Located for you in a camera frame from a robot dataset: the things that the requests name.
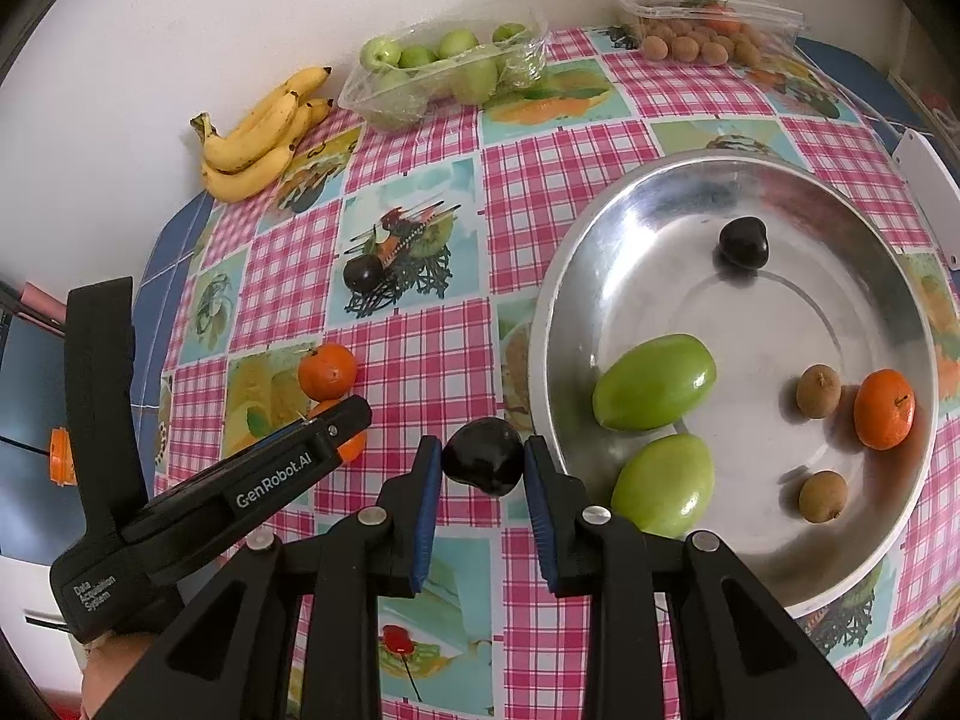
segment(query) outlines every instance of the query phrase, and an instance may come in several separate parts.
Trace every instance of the clear plastic tray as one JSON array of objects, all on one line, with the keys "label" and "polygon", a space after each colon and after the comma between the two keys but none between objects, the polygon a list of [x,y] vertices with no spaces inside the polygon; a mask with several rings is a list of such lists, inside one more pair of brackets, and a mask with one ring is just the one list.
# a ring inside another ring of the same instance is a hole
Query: clear plastic tray
[{"label": "clear plastic tray", "polygon": [[[805,27],[803,13],[770,0],[616,0],[616,4],[621,25],[639,44],[651,35],[661,37],[668,45],[668,56],[673,58],[682,57],[674,56],[672,40],[696,31],[704,33],[709,41],[717,36],[724,38],[720,42],[727,48],[733,43],[728,61],[752,65],[760,52],[792,52],[798,33]],[[754,46],[757,52],[738,50],[742,42]],[[701,50],[695,59],[704,61],[704,44],[699,39],[698,43]]]},{"label": "clear plastic tray", "polygon": [[[508,23],[519,23],[525,30],[494,43],[493,31]],[[424,46],[435,52],[440,38],[455,29],[468,29],[480,45],[409,70],[369,71],[358,60],[338,104],[359,114],[379,132],[401,132],[416,127],[438,105],[445,110],[449,109],[450,100],[483,105],[495,95],[533,85],[544,72],[546,21],[535,10],[509,1],[483,1],[445,18],[405,26],[383,37],[398,42],[400,47]]]}]

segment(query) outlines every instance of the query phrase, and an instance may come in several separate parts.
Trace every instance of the silver bowl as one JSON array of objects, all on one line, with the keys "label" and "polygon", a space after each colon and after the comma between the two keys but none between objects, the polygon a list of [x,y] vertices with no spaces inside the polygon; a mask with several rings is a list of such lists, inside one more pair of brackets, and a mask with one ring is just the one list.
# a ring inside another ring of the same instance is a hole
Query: silver bowl
[{"label": "silver bowl", "polygon": [[[770,261],[755,276],[716,254],[733,218],[760,217]],[[642,341],[690,333],[717,381],[682,422],[646,433],[593,418],[600,373]],[[834,415],[807,420],[797,377],[840,372]],[[917,410],[907,439],[866,450],[853,431],[856,386],[899,370]],[[592,503],[608,505],[621,467],[675,431],[707,442],[716,483],[697,528],[714,531],[794,616],[854,586],[893,546],[928,473],[937,424],[930,331],[880,234],[831,187],[798,167],[741,152],[688,152],[628,173],[594,199],[560,244],[536,303],[529,358],[536,432]],[[808,474],[847,479],[850,502],[811,525],[796,500]]]}]

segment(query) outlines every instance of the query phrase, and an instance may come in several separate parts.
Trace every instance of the metal rivet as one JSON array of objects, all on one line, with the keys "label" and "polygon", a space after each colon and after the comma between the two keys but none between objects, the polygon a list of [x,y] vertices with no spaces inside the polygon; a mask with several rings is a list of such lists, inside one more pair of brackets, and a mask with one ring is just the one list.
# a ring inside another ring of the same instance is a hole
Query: metal rivet
[{"label": "metal rivet", "polygon": [[717,538],[716,533],[711,533],[710,531],[697,531],[693,533],[692,542],[693,546],[701,552],[716,552],[720,547],[720,539]]},{"label": "metal rivet", "polygon": [[602,506],[587,506],[583,510],[583,517],[589,525],[606,525],[610,522],[611,514],[609,509]]},{"label": "metal rivet", "polygon": [[272,543],[274,543],[274,532],[270,528],[265,528],[262,525],[259,528],[254,529],[247,533],[247,537],[244,538],[244,543],[253,550],[253,552],[261,552],[265,549],[270,549]]},{"label": "metal rivet", "polygon": [[360,509],[357,519],[361,525],[380,525],[387,519],[387,509],[379,506],[368,506],[366,509]]}]

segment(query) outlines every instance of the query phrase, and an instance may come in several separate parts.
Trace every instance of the black plum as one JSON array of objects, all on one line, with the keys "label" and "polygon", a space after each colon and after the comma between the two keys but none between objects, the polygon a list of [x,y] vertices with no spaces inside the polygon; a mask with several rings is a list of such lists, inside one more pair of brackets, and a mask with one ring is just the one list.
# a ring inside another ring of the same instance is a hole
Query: black plum
[{"label": "black plum", "polygon": [[757,217],[740,217],[720,230],[720,253],[738,268],[757,271],[767,264],[767,227]]},{"label": "black plum", "polygon": [[468,422],[450,437],[440,467],[454,482],[499,497],[523,476],[523,443],[509,423],[496,416]]},{"label": "black plum", "polygon": [[362,254],[344,265],[344,284],[360,295],[372,292],[383,283],[383,263],[375,254]]}]

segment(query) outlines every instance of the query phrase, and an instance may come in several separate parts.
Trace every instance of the table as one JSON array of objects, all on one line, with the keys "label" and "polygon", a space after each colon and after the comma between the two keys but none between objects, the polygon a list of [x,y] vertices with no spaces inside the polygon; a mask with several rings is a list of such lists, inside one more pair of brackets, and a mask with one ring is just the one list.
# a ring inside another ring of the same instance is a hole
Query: table
[{"label": "table", "polygon": [[[799,621],[872,715],[890,716],[919,690],[960,616],[960,323],[904,181],[869,124],[789,58],[759,71],[654,65],[621,32],[599,28],[554,32],[548,49],[551,84],[572,94],[482,114],[443,108],[395,138],[338,111],[301,146],[326,143],[299,189],[270,187],[232,206],[199,196],[171,221],[181,233],[157,242],[134,308],[131,400],[155,490],[308,408],[296,362],[318,341],[354,352],[354,391],[370,401],[374,425],[356,464],[272,519],[287,541],[371,504],[422,433],[446,439],[494,413],[529,431],[517,371],[536,287],[579,211],[661,154],[776,153],[877,225],[923,295],[937,341],[942,415],[909,526],[870,576]],[[416,285],[388,305],[352,299],[342,279],[350,239],[365,240],[392,208],[439,199],[439,210],[459,204],[456,221],[424,239]],[[539,579],[522,491],[497,501],[445,481],[438,522],[424,594],[380,602],[381,625],[416,642],[411,678],[381,644],[384,716],[579,717],[587,605],[558,602]],[[676,715],[665,619],[661,642]],[[298,695],[295,669],[291,714]]]}]

